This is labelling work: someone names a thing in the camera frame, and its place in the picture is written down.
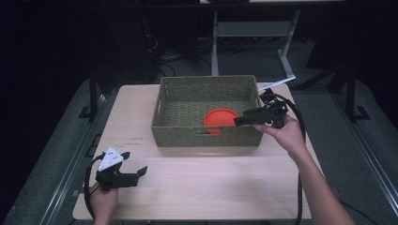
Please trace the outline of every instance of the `gray floor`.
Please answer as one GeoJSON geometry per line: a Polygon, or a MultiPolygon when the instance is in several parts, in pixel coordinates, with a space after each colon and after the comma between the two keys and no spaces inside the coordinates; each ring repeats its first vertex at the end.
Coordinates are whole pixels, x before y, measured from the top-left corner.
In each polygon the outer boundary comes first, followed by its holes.
{"type": "MultiPolygon", "coordinates": [[[[221,54],[220,73],[252,74],[259,82],[274,82],[284,78],[283,69],[276,54],[282,41],[252,41],[250,48],[237,54],[221,54]]],[[[306,68],[313,43],[294,42],[288,59],[297,78],[290,86],[302,83],[321,72],[306,68]]],[[[210,55],[201,57],[209,62],[210,55]]],[[[193,62],[182,59],[168,64],[176,70],[177,76],[210,75],[210,67],[203,61],[193,62]]],[[[168,67],[163,72],[172,74],[168,67]]],[[[398,217],[393,212],[382,189],[369,169],[362,154],[360,145],[350,131],[336,105],[336,96],[326,91],[328,79],[317,83],[305,91],[292,91],[294,100],[301,109],[307,131],[314,150],[329,185],[342,201],[349,203],[373,218],[378,224],[398,224],[398,217]]],[[[87,119],[78,118],[81,109],[89,105],[88,83],[82,84],[70,102],[63,118],[54,131],[43,151],[38,164],[11,209],[5,224],[92,224],[92,221],[73,221],[71,215],[77,200],[76,192],[82,190],[84,170],[91,160],[85,152],[95,149],[90,147],[97,143],[105,127],[108,115],[115,101],[117,89],[106,96],[106,102],[100,108],[96,122],[88,123],[87,119]],[[82,147],[82,157],[75,157],[75,150],[82,147]],[[71,164],[76,164],[73,174],[65,174],[71,164]],[[66,175],[71,176],[71,183],[59,186],[66,175]],[[59,208],[46,211],[52,203],[52,196],[61,200],[59,208]]],[[[398,161],[398,132],[389,119],[375,103],[370,90],[357,82],[356,105],[364,107],[370,120],[358,121],[357,127],[371,145],[376,158],[382,164],[392,183],[398,184],[396,162],[398,161]]],[[[371,224],[367,219],[348,209],[358,224],[371,224]]],[[[271,221],[271,224],[294,224],[294,220],[271,221]]],[[[146,224],[146,221],[114,221],[113,224],[146,224]]],[[[156,221],[155,224],[205,224],[202,221],[156,221]]],[[[261,224],[260,221],[209,221],[208,224],[261,224]]],[[[302,224],[312,224],[304,220],[302,224]]]]}

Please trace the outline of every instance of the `wooden table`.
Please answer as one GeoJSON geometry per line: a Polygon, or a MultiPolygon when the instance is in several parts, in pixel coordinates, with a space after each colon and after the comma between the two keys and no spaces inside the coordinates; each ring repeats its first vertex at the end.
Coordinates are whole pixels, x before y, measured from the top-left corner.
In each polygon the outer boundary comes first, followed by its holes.
{"type": "MultiPolygon", "coordinates": [[[[120,88],[96,156],[114,146],[130,152],[123,173],[148,166],[138,187],[121,188],[114,219],[131,220],[263,220],[295,218],[298,169],[268,135],[258,147],[162,147],[150,125],[158,84],[120,88]]],[[[285,84],[272,88],[291,100],[285,84]]],[[[307,146],[318,163],[310,140],[307,146]]],[[[94,164],[90,184],[95,182],[94,164]]],[[[76,219],[91,219],[81,194],[76,219]]],[[[303,218],[310,218],[305,196],[303,218]]]]}

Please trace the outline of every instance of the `orange frisbee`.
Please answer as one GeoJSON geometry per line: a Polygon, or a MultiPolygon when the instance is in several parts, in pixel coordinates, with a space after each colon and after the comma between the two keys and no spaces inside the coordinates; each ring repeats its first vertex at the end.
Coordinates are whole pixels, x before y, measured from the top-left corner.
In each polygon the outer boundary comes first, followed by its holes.
{"type": "MultiPolygon", "coordinates": [[[[237,112],[225,108],[219,108],[208,112],[203,120],[203,124],[205,126],[234,126],[234,118],[237,117],[239,117],[237,112]]],[[[219,134],[220,130],[208,129],[207,132],[210,134],[219,134]]]]}

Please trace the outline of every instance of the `black wire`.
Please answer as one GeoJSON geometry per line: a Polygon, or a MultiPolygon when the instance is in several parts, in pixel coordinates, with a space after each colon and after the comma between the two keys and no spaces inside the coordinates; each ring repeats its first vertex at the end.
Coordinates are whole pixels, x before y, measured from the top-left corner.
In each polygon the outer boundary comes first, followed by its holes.
{"type": "Polygon", "coordinates": [[[69,223],[69,225],[72,225],[75,221],[76,221],[76,218],[74,218],[74,219],[69,223]]]}
{"type": "Polygon", "coordinates": [[[226,43],[220,44],[217,53],[219,54],[238,54],[244,52],[244,48],[238,42],[227,41],[226,43]],[[234,50],[234,44],[238,46],[237,50],[234,50]]]}
{"type": "Polygon", "coordinates": [[[205,59],[203,59],[203,58],[201,58],[201,57],[196,57],[196,59],[199,59],[199,60],[205,62],[205,63],[211,68],[210,63],[209,63],[208,61],[206,61],[205,59]]]}
{"type": "Polygon", "coordinates": [[[370,217],[367,216],[366,214],[362,213],[360,210],[354,208],[354,206],[352,206],[352,205],[350,205],[350,204],[348,204],[348,203],[346,203],[346,202],[343,202],[343,201],[341,201],[341,200],[339,200],[339,201],[340,201],[340,203],[341,203],[342,205],[344,205],[344,206],[346,206],[346,207],[348,207],[348,208],[354,210],[355,212],[357,212],[357,213],[360,214],[361,216],[367,218],[367,219],[368,219],[369,221],[371,221],[374,225],[378,225],[377,222],[375,222],[372,218],[370,218],[370,217]]]}
{"type": "Polygon", "coordinates": [[[160,66],[164,66],[164,67],[170,68],[173,71],[173,76],[172,77],[176,76],[176,70],[173,67],[170,67],[169,65],[165,65],[165,64],[160,64],[160,66]]]}
{"type": "Polygon", "coordinates": [[[93,195],[93,193],[94,193],[98,188],[100,188],[100,185],[98,185],[93,191],[91,191],[90,196],[93,195]]]}
{"type": "MultiPolygon", "coordinates": [[[[292,109],[292,111],[294,112],[294,114],[296,115],[297,119],[298,119],[298,123],[300,124],[300,128],[301,128],[301,132],[305,141],[306,135],[305,135],[305,126],[304,126],[304,121],[302,119],[302,115],[301,112],[299,111],[299,108],[297,108],[297,106],[295,104],[293,104],[293,102],[291,102],[289,99],[282,97],[278,94],[272,94],[274,97],[277,98],[281,98],[284,102],[286,102],[286,104],[292,109]]],[[[356,209],[354,206],[343,202],[340,200],[340,203],[342,205],[345,205],[346,207],[354,210],[355,212],[357,212],[358,214],[360,214],[361,216],[363,216],[364,218],[367,218],[369,221],[371,221],[374,225],[378,225],[377,222],[375,222],[373,219],[371,219],[369,216],[367,216],[366,214],[362,213],[360,210],[356,209]]],[[[302,213],[302,184],[301,184],[301,179],[299,178],[299,174],[298,174],[298,217],[296,219],[296,225],[300,224],[301,221],[301,213],[302,213]]]]}
{"type": "Polygon", "coordinates": [[[183,58],[185,58],[185,56],[184,56],[184,55],[180,55],[180,56],[178,56],[178,57],[175,57],[175,58],[172,58],[172,59],[165,59],[165,60],[162,60],[162,61],[161,61],[161,64],[162,64],[162,65],[164,65],[164,64],[168,64],[168,63],[171,63],[171,62],[174,62],[174,61],[177,61],[177,60],[183,59],[183,58]]]}
{"type": "Polygon", "coordinates": [[[90,41],[95,44],[97,46],[97,48],[99,48],[102,52],[104,52],[109,58],[111,58],[112,60],[114,60],[115,62],[117,62],[122,68],[124,68],[127,72],[129,72],[130,74],[134,75],[134,76],[140,76],[140,74],[136,71],[131,70],[126,64],[124,64],[123,62],[121,62],[120,60],[118,60],[115,56],[113,56],[110,52],[108,52],[107,50],[105,50],[102,46],[100,46],[98,44],[98,42],[93,39],[92,37],[89,37],[90,41]]]}
{"type": "Polygon", "coordinates": [[[90,174],[91,174],[91,168],[93,167],[94,163],[97,160],[103,159],[105,157],[105,153],[102,153],[101,155],[97,156],[90,162],[90,164],[87,166],[87,169],[85,170],[85,178],[84,178],[84,201],[85,201],[85,206],[87,207],[88,212],[90,213],[91,217],[95,219],[93,208],[91,207],[91,202],[90,202],[90,191],[89,191],[89,183],[90,183],[90,174]]]}
{"type": "MultiPolygon", "coordinates": [[[[226,37],[219,37],[217,38],[217,43],[222,44],[226,37]]],[[[213,40],[211,40],[211,43],[207,44],[206,46],[199,47],[198,53],[211,53],[213,50],[213,40]]]]}
{"type": "Polygon", "coordinates": [[[164,74],[164,72],[161,69],[159,69],[159,73],[161,74],[162,77],[167,77],[166,74],[164,74]]]}
{"type": "MultiPolygon", "coordinates": [[[[298,123],[299,123],[300,129],[301,129],[301,134],[305,141],[305,139],[306,139],[305,125],[304,125],[304,120],[302,118],[302,114],[299,111],[299,108],[295,104],[293,104],[293,102],[291,100],[287,99],[286,97],[283,97],[278,94],[270,94],[270,96],[282,99],[290,107],[290,109],[293,111],[293,113],[295,114],[295,116],[298,119],[298,123]]],[[[295,225],[299,225],[301,223],[301,217],[302,217],[302,183],[301,183],[301,177],[298,174],[298,215],[296,217],[295,225]]]]}

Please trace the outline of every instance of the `metal stand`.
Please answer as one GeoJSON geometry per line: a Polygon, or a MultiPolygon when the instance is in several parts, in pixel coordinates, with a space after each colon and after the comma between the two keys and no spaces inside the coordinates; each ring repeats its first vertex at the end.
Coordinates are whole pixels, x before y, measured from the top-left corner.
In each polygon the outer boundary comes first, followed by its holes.
{"type": "Polygon", "coordinates": [[[94,71],[91,72],[88,83],[90,88],[90,107],[83,107],[79,118],[89,118],[88,122],[91,123],[98,112],[97,83],[94,71]]]}
{"type": "Polygon", "coordinates": [[[213,52],[211,53],[211,75],[219,76],[219,64],[217,58],[218,37],[286,37],[286,43],[278,55],[281,60],[284,73],[287,78],[296,77],[293,74],[287,52],[290,47],[300,10],[296,10],[291,21],[286,22],[218,22],[218,12],[214,12],[213,21],[213,52]]]}
{"type": "Polygon", "coordinates": [[[341,93],[344,85],[346,84],[346,93],[345,93],[345,113],[348,118],[355,123],[356,120],[365,120],[370,119],[368,113],[363,109],[363,107],[358,106],[357,109],[360,114],[354,113],[354,102],[355,102],[355,81],[356,75],[355,70],[352,66],[349,66],[347,63],[340,63],[327,69],[326,71],[316,75],[311,78],[307,82],[304,82],[298,86],[292,87],[292,90],[304,90],[311,85],[327,78],[330,75],[333,75],[329,85],[328,91],[332,94],[341,93]]]}

